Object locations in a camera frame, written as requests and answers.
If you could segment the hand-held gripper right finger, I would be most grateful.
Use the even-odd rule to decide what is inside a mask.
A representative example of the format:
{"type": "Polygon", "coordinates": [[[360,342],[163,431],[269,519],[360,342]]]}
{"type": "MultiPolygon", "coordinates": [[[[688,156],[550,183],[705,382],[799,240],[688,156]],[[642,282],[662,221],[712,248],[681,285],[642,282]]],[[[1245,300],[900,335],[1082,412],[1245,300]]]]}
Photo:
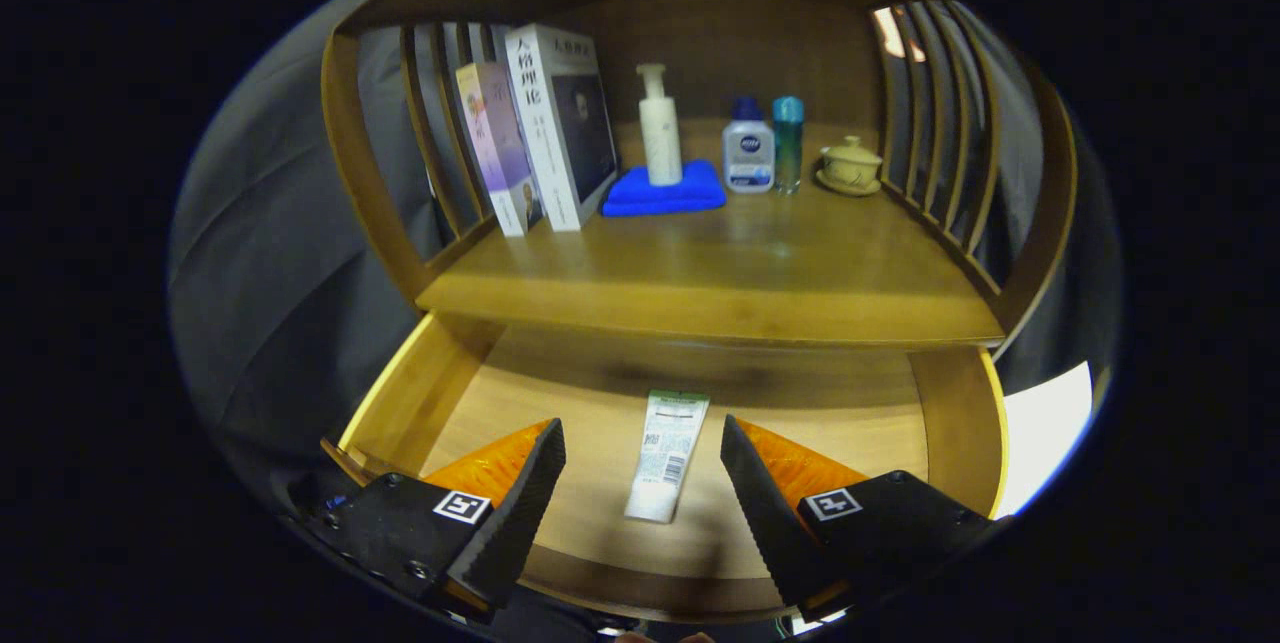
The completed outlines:
{"type": "Polygon", "coordinates": [[[1011,523],[908,471],[868,476],[735,415],[719,456],[777,592],[808,621],[882,605],[1011,523]]]}

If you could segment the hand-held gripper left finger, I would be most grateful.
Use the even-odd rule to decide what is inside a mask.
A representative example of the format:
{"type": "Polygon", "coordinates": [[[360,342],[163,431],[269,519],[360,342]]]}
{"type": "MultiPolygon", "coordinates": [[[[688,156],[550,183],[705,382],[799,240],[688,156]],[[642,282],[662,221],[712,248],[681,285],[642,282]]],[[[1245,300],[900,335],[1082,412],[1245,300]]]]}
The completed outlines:
{"type": "Polygon", "coordinates": [[[557,418],[435,466],[323,447],[319,466],[288,479],[289,524],[372,589],[465,619],[508,605],[566,465],[557,418]]]}

